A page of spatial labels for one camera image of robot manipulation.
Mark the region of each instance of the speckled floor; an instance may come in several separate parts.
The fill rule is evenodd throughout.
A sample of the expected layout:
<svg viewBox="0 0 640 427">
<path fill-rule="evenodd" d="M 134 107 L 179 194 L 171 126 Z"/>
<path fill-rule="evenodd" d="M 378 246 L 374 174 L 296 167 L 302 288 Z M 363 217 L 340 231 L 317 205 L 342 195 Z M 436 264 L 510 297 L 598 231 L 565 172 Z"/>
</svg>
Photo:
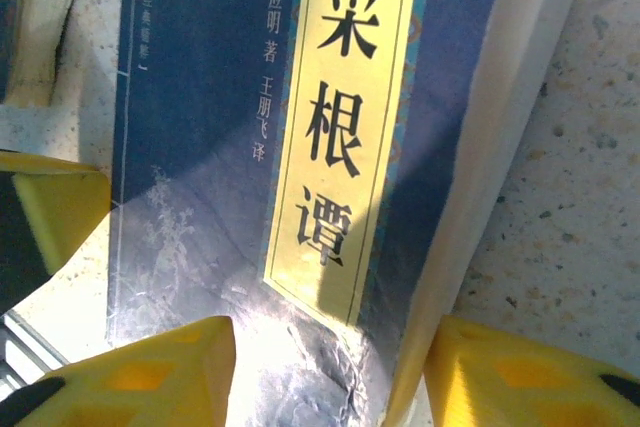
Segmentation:
<svg viewBox="0 0 640 427">
<path fill-rule="evenodd" d="M 75 1 L 54 106 L 0 108 L 2 147 L 109 172 L 119 3 Z M 640 376 L 639 27 L 575 1 L 456 313 Z M 18 308 L 70 360 L 106 348 L 107 226 Z"/>
</svg>

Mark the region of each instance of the yellow plastic corner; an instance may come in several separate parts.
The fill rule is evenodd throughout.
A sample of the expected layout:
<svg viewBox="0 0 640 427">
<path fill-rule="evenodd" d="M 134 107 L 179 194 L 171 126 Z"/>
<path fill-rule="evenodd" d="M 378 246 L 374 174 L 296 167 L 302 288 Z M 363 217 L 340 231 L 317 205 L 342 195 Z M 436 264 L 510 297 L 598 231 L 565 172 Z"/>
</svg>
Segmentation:
<svg viewBox="0 0 640 427">
<path fill-rule="evenodd" d="M 640 408 L 600 379 L 626 372 L 445 316 L 425 364 L 437 427 L 640 426 Z"/>
<path fill-rule="evenodd" d="M 22 174 L 58 174 L 65 172 L 95 172 L 90 165 L 53 159 L 42 155 L 0 151 L 0 172 Z"/>
<path fill-rule="evenodd" d="M 211 317 L 63 367 L 65 385 L 19 427 L 223 427 L 231 319 Z"/>
<path fill-rule="evenodd" d="M 60 270 L 109 212 L 100 172 L 14 174 L 13 185 L 50 275 Z"/>
</svg>

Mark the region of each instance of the yellow plastic block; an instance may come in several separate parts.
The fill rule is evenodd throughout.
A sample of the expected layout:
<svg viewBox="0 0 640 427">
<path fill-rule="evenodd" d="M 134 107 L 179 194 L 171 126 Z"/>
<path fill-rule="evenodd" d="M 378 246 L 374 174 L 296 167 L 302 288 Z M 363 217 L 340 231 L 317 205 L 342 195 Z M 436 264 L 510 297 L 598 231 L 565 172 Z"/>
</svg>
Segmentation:
<svg viewBox="0 0 640 427">
<path fill-rule="evenodd" d="M 613 378 L 618 388 L 601 376 L 610 383 Z M 436 427 L 640 426 L 640 380 L 454 317 L 442 319 L 425 380 Z"/>
<path fill-rule="evenodd" d="M 235 358 L 231 319 L 204 319 L 47 374 L 66 385 L 17 425 L 223 427 Z"/>
<path fill-rule="evenodd" d="M 11 174 L 16 197 L 50 275 L 67 263 L 109 212 L 109 180 L 91 166 L 0 152 L 2 172 Z"/>
</svg>

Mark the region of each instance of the black plastic part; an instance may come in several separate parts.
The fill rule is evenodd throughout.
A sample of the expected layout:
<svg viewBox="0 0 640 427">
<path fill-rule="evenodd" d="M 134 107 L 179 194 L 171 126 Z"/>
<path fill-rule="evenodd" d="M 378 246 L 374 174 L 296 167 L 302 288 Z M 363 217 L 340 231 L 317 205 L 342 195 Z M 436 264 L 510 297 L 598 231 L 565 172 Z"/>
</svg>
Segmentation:
<svg viewBox="0 0 640 427">
<path fill-rule="evenodd" d="M 49 377 L 13 392 L 0 402 L 0 427 L 12 427 L 65 386 L 62 377 Z"/>
<path fill-rule="evenodd" d="M 51 277 L 15 191 L 11 172 L 0 172 L 0 315 Z"/>
<path fill-rule="evenodd" d="M 640 383 L 613 374 L 602 374 L 600 378 L 622 397 L 640 408 Z"/>
</svg>

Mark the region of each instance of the chinese characters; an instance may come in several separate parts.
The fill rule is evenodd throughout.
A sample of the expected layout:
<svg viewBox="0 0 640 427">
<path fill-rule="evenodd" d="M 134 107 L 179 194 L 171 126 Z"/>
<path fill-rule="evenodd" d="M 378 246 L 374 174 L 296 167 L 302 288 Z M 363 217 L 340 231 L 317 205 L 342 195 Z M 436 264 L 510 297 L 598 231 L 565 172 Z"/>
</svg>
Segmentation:
<svg viewBox="0 0 640 427">
<path fill-rule="evenodd" d="M 358 7 L 362 7 L 362 0 L 349 0 L 348 7 L 345 6 L 344 9 L 342 7 L 346 4 L 345 2 L 341 2 L 341 0 L 331 1 L 333 10 L 335 12 L 343 11 L 343 16 L 322 16 L 324 20 L 334 22 L 337 25 L 335 26 L 333 33 L 327 38 L 327 40 L 320 44 L 318 48 L 327 47 L 328 45 L 341 40 L 340 55 L 342 57 L 347 57 L 350 52 L 351 38 L 353 36 L 355 37 L 356 44 L 360 48 L 361 52 L 367 58 L 373 58 L 373 54 L 375 53 L 377 46 L 365 39 L 364 35 L 360 33 L 359 26 L 364 26 L 366 29 L 367 27 L 378 27 L 380 25 L 378 17 L 369 12 L 369 9 L 373 7 L 377 0 L 366 0 L 364 8 L 359 10 L 356 9 L 358 9 Z M 356 15 L 358 14 L 361 14 L 362 17 L 357 18 Z"/>
<path fill-rule="evenodd" d="M 282 0 L 269 0 L 267 10 L 267 31 L 270 36 L 280 34 L 280 20 L 282 13 Z M 262 56 L 266 64 L 273 64 L 278 55 L 278 43 L 270 37 L 264 44 Z M 272 100 L 272 83 L 273 77 L 268 75 L 262 76 L 262 85 L 260 88 L 260 97 L 258 100 L 258 109 L 256 112 L 256 120 L 260 128 L 260 139 L 254 142 L 253 159 L 262 162 L 266 154 L 265 141 L 268 138 L 269 116 L 271 115 Z"/>
<path fill-rule="evenodd" d="M 325 154 L 327 165 L 331 167 L 338 162 L 344 162 L 349 175 L 355 177 L 360 174 L 360 171 L 351 159 L 349 150 L 362 145 L 357 135 L 362 97 L 336 90 L 331 103 L 327 100 L 328 88 L 329 85 L 326 82 L 320 81 L 318 99 L 311 102 L 315 106 L 307 130 L 307 137 L 312 135 L 311 160 L 318 158 L 320 137 L 325 134 L 327 135 Z"/>
<path fill-rule="evenodd" d="M 151 7 L 153 0 L 142 0 L 142 15 L 140 19 L 140 45 L 138 47 L 138 68 L 148 70 L 145 65 L 149 58 L 149 44 L 151 42 Z"/>
<path fill-rule="evenodd" d="M 303 190 L 304 200 L 308 204 L 311 202 L 311 192 L 305 186 Z M 351 208 L 339 205 L 321 194 L 316 195 L 312 205 L 313 209 L 309 210 L 307 205 L 296 204 L 301 211 L 298 243 L 306 243 L 320 252 L 320 264 L 323 267 L 326 267 L 329 259 L 340 266 L 344 265 L 340 253 L 351 227 Z"/>
</svg>

